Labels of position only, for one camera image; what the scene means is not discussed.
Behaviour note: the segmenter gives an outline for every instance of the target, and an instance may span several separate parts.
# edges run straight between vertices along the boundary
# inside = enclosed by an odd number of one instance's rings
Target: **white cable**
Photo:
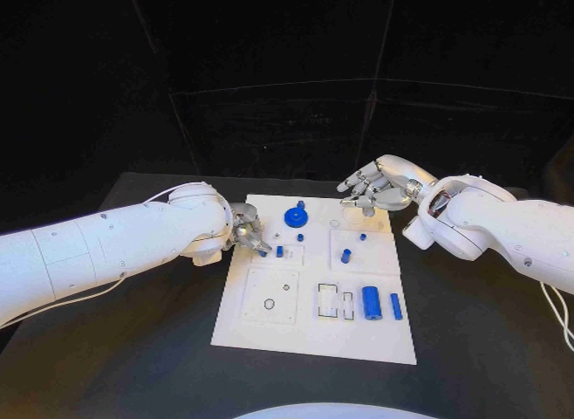
[[[569,324],[569,313],[567,313],[566,301],[563,300],[563,297],[560,296],[557,289],[552,286],[550,289],[559,297],[560,306],[563,308],[563,319],[560,319],[557,309],[555,308],[553,301],[550,300],[550,296],[547,294],[547,289],[544,288],[544,284],[542,282],[540,282],[540,289],[542,289],[542,293],[544,294],[544,298],[547,299],[550,309],[553,310],[555,317],[557,317],[559,324],[563,327],[563,340],[566,341],[566,344],[569,346],[569,350],[574,352],[574,346],[569,343],[569,337],[574,339],[574,333],[570,332],[569,326],[567,326],[567,324]]]
[[[191,182],[183,183],[181,185],[170,187],[163,192],[160,192],[155,196],[151,196],[142,203],[148,203],[154,198],[158,198],[163,194],[165,194],[167,192],[171,192],[174,189],[178,189],[181,186],[186,186],[189,184],[191,184]]]
[[[50,308],[59,307],[59,306],[65,306],[66,304],[70,303],[76,303],[78,301],[83,301],[85,299],[92,299],[93,297],[101,296],[102,294],[106,294],[121,283],[124,282],[124,278],[121,278],[115,283],[114,286],[111,286],[109,288],[106,288],[102,292],[98,292],[96,294],[88,295],[86,297],[80,297],[79,299],[72,299],[69,301],[65,301],[63,303],[57,303],[53,304],[52,306],[47,306],[44,308],[42,308],[40,310],[37,310],[36,312],[31,312],[29,314],[26,314],[24,316],[19,317],[17,319],[14,319],[13,321],[8,321],[7,323],[4,323],[0,326],[0,329],[4,328],[6,326],[13,325],[14,323],[17,323],[19,321],[24,320],[27,317],[34,316],[36,314],[39,314],[40,312],[44,312],[46,310],[49,310]]]

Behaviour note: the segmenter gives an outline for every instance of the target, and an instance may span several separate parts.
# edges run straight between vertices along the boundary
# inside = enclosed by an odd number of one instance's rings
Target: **robotic hand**
[[[491,248],[513,269],[574,294],[574,208],[546,201],[517,201],[481,177],[438,180],[395,155],[383,155],[340,183],[341,200],[364,216],[374,209],[402,210],[413,201],[418,215],[402,234],[421,249],[436,242],[457,257],[475,260]]]
[[[153,201],[167,192],[167,203]],[[233,244],[271,251],[261,232],[255,207],[229,204],[202,182],[167,189],[141,204],[0,236],[0,326],[76,292],[118,285],[178,255],[202,266],[217,262]]]

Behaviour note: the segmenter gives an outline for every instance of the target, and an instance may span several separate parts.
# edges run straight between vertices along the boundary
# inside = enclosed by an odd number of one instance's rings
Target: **dark table surface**
[[[125,173],[101,209],[183,182],[246,194],[340,197],[334,183]],[[574,418],[574,353],[536,281],[498,254],[421,251],[390,214],[418,365],[212,347],[232,251],[129,278],[33,316],[0,355],[0,417],[229,418],[302,402],[350,402],[444,418]],[[574,297],[566,295],[574,329]]]

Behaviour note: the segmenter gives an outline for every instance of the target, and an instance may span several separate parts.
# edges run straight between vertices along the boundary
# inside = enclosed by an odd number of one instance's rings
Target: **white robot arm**
[[[0,236],[0,326],[178,255],[202,266],[220,260],[233,243],[272,249],[249,204],[229,205],[206,183],[173,189],[167,203],[153,201],[161,193],[141,204]]]
[[[413,201],[418,215],[402,234],[422,248],[435,242],[475,260],[491,248],[513,269],[574,294],[574,208],[514,196],[471,175],[438,179],[409,161],[382,156],[340,183],[346,207],[400,210]]]

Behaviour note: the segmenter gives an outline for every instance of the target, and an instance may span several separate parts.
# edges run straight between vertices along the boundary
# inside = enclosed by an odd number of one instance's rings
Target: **white platform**
[[[282,215],[299,200],[308,222],[292,229]],[[386,211],[377,210],[367,218],[359,209],[343,209],[337,199],[292,196],[249,195],[246,203],[258,209],[272,253],[262,258],[256,251],[235,247],[212,345],[415,365]],[[297,241],[299,233],[302,242]],[[276,245],[282,258],[275,257]],[[351,259],[343,264],[346,246]],[[318,284],[337,285],[336,319],[318,316]],[[363,317],[360,289],[366,285],[379,289],[383,318],[377,321]],[[344,319],[343,309],[351,310],[343,303],[344,292],[353,296],[353,320]],[[402,320],[393,319],[392,292],[399,295]]]

